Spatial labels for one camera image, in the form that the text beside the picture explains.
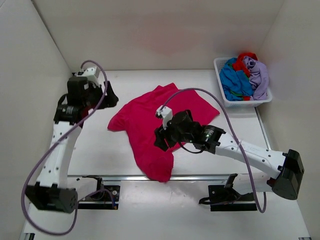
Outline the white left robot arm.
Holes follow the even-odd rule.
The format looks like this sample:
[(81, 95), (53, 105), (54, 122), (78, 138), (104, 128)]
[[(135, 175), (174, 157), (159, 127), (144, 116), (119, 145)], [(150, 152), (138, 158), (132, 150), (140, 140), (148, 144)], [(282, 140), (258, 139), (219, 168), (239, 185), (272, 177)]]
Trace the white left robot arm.
[(70, 214), (87, 194), (93, 199), (104, 195), (105, 187), (98, 177), (85, 177), (69, 185), (68, 169), (83, 119), (90, 110), (113, 108), (118, 101), (108, 80), (101, 85), (95, 76), (69, 78), (67, 93), (58, 100), (53, 118), (53, 149), (45, 155), (35, 184), (27, 184), (24, 193), (38, 210)]

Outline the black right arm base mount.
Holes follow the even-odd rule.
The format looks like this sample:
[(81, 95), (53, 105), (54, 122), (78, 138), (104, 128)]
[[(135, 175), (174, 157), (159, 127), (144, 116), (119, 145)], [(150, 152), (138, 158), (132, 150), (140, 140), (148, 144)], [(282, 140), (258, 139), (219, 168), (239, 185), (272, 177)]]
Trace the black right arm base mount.
[(233, 188), (238, 174), (231, 174), (224, 185), (208, 185), (208, 196), (198, 201), (199, 205), (210, 206), (211, 212), (257, 211), (253, 193), (240, 194)]

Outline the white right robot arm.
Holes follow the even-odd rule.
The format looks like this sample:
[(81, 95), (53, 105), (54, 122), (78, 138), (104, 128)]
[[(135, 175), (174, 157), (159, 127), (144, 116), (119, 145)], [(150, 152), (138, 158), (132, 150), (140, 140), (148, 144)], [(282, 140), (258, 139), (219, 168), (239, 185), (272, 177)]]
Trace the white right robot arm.
[(236, 200), (252, 190), (253, 180), (257, 192), (273, 192), (287, 200), (296, 200), (299, 195), (305, 169), (298, 151), (274, 151), (241, 142), (223, 129), (213, 125), (201, 125), (194, 121), (191, 111), (176, 114), (168, 107), (160, 107), (155, 116), (162, 125), (155, 131), (154, 145), (163, 151), (175, 145), (193, 144), (195, 154), (208, 152), (228, 157), (254, 167), (258, 173), (235, 173), (229, 176), (224, 187), (224, 195)]

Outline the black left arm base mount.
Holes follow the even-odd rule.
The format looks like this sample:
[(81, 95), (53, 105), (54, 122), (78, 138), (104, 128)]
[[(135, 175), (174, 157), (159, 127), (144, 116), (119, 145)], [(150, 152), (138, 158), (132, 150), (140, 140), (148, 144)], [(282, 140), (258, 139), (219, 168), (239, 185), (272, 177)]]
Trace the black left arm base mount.
[(117, 210), (120, 198), (120, 183), (103, 180), (101, 176), (81, 176), (71, 181), (68, 187), (76, 190), (78, 209)]

